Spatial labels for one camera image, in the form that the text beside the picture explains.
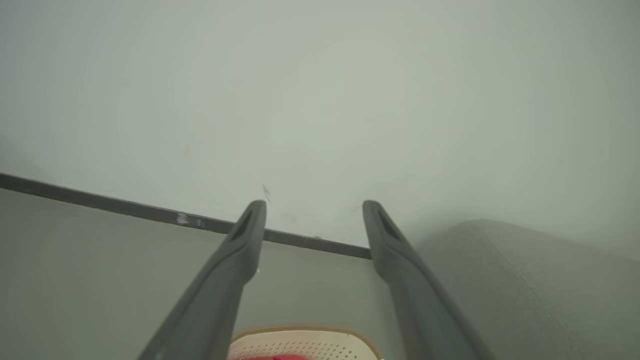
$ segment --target red object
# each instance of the red object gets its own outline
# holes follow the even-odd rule
[[[306,360],[304,357],[297,355],[278,355],[275,357],[252,357],[245,360]]]

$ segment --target gray sofa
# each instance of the gray sofa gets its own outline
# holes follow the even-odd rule
[[[475,220],[417,248],[502,359],[640,359],[640,262]]]

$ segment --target chipped paint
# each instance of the chipped paint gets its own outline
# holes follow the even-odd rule
[[[180,225],[188,224],[189,223],[189,217],[185,213],[178,213],[178,218],[175,219],[175,221],[177,221],[178,224],[180,224]]]

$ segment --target perforated plastic basket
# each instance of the perforated plastic basket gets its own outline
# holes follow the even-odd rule
[[[278,355],[299,355],[307,360],[379,360],[373,348],[355,334],[306,329],[240,336],[231,344],[227,360]]]

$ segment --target floor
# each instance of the floor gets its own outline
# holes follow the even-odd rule
[[[0,189],[0,358],[135,359],[224,235]],[[402,358],[370,260],[264,242],[236,331],[355,331]]]

